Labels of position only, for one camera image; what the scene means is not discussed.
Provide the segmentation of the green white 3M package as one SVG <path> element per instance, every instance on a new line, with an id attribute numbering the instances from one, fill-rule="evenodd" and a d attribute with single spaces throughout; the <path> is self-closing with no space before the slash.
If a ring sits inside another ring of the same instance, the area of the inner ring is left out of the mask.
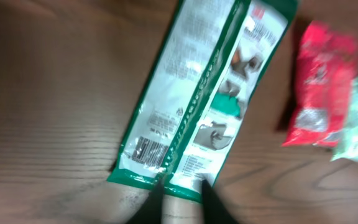
<path id="1" fill-rule="evenodd" d="M 201 200 L 215 183 L 298 1 L 179 1 L 109 182 Z"/>

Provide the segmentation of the red Nescafe coffee pack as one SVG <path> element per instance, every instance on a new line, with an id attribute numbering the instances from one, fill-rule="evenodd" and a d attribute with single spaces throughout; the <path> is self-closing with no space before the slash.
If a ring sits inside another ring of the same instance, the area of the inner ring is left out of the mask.
<path id="1" fill-rule="evenodd" d="M 351 102 L 358 74 L 358 43 L 351 35 L 313 21 L 300 40 L 293 112 L 284 146 L 334 147 Z"/>

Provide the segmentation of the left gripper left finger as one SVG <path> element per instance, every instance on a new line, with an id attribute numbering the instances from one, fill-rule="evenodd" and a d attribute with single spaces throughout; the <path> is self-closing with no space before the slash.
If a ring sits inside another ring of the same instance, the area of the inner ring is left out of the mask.
<path id="1" fill-rule="evenodd" d="M 126 224 L 161 224 L 164 187 L 161 182 L 150 191 L 149 196 Z"/>

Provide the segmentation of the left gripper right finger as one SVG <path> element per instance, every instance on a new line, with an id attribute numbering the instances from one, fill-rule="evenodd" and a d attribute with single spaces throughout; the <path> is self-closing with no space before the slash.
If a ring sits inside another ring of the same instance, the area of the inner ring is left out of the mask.
<path id="1" fill-rule="evenodd" d="M 239 224 L 207 180 L 201 182 L 204 224 Z"/>

